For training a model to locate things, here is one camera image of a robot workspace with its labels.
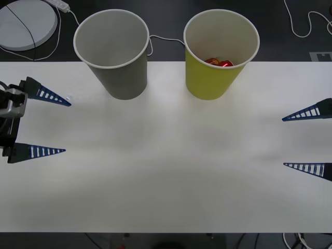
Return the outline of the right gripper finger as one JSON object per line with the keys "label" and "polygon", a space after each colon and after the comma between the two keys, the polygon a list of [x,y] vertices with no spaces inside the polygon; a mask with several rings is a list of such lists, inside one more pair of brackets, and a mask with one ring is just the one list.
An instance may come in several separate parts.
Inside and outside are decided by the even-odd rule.
{"label": "right gripper finger", "polygon": [[282,121],[286,122],[295,120],[331,119],[331,103],[331,98],[321,100],[314,105],[301,109],[282,118]]}
{"label": "right gripper finger", "polygon": [[332,165],[325,163],[283,163],[284,166],[304,172],[327,181],[332,181]]}

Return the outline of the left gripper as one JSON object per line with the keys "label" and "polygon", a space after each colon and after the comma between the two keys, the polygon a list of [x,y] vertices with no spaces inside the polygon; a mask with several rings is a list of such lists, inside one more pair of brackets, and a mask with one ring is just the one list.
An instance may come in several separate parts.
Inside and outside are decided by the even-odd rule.
{"label": "left gripper", "polygon": [[[66,99],[46,88],[31,77],[27,77],[26,80],[20,81],[19,87],[28,95],[29,99],[59,104],[67,107],[71,106],[71,103]],[[2,156],[8,157],[7,163],[18,163],[31,159],[52,156],[66,151],[61,148],[15,143],[18,136],[19,124],[20,118],[1,118],[1,149]]]}

